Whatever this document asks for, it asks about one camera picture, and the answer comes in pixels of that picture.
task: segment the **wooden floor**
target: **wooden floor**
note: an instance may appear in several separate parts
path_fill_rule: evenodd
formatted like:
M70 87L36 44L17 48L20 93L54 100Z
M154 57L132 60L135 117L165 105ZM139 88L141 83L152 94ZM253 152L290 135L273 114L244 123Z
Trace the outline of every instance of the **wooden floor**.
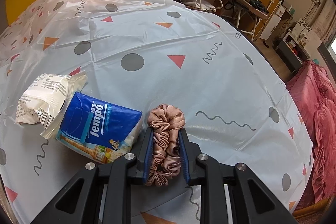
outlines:
M293 74L287 68L280 56L275 52L271 45L271 42L266 41L266 44L268 44L269 48L266 48L266 46L263 44L262 39L258 39L254 43L256 44L258 49L264 54L268 62L272 65L280 79L287 83L293 77Z

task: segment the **barcode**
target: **barcode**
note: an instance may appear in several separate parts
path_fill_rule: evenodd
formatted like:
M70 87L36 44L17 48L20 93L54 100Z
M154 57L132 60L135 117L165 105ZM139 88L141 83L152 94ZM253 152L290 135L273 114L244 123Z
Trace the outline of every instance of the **barcode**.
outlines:
M44 127L44 129L46 129L51 124L54 117L50 116L47 112L45 112L42 107L40 107L38 110L35 110L35 112L42 126Z

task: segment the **bed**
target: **bed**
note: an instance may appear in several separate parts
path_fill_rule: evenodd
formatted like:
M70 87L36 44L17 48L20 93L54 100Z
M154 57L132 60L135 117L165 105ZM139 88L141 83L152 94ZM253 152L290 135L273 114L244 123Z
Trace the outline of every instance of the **bed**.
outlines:
M313 172L297 209L331 197L336 186L336 94L323 67L308 61L288 84L310 139Z

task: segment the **blue gripper pad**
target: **blue gripper pad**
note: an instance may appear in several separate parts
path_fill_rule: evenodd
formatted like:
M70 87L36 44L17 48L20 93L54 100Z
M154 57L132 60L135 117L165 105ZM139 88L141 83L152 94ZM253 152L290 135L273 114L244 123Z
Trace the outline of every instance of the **blue gripper pad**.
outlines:
M149 176L149 170L150 170L151 163L152 163L153 144L154 144L154 140L153 140L153 130L152 130L151 135L148 140L147 151L146 151L146 156L144 160L143 177L142 177L142 181L144 184L147 182L147 179Z
M183 172L183 177L185 179L185 182L189 183L190 180L190 175L189 175L189 161L188 161L188 156L187 152L184 146L184 141L182 138L182 133L181 130L178 132L178 142L180 146L180 159L181 159L181 165L182 165L182 172Z

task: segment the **blue tissue pack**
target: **blue tissue pack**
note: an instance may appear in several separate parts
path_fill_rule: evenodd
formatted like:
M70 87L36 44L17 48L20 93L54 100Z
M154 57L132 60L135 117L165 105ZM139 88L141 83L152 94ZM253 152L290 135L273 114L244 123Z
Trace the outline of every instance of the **blue tissue pack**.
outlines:
M142 112L75 92L56 139L93 160L109 163L137 140Z

